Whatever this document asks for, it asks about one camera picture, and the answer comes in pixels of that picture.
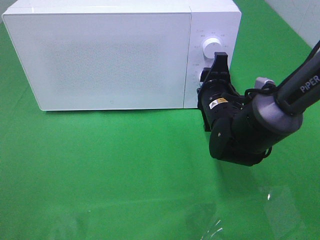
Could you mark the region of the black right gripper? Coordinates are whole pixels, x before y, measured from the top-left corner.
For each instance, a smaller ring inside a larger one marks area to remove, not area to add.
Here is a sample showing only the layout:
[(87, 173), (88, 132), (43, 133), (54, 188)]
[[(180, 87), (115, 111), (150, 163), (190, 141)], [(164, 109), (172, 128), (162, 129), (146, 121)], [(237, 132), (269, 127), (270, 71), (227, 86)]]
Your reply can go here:
[(215, 52), (214, 62), (201, 73), (203, 82), (198, 89), (197, 107), (201, 111), (204, 130), (210, 132), (218, 119), (233, 118), (241, 110), (239, 94), (231, 84), (228, 66), (228, 54)]

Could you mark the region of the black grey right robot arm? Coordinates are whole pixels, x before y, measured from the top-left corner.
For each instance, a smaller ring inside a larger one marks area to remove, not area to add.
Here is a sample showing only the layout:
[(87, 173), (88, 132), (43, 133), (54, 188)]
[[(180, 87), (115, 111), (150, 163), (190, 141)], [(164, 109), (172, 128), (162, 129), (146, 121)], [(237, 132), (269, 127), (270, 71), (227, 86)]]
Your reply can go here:
[(210, 134), (212, 158), (253, 166), (267, 158), (273, 146), (300, 129), (304, 111), (320, 99), (320, 47), (276, 85), (258, 77), (253, 88), (239, 94), (231, 82), (228, 55), (216, 52), (203, 69), (197, 107)]

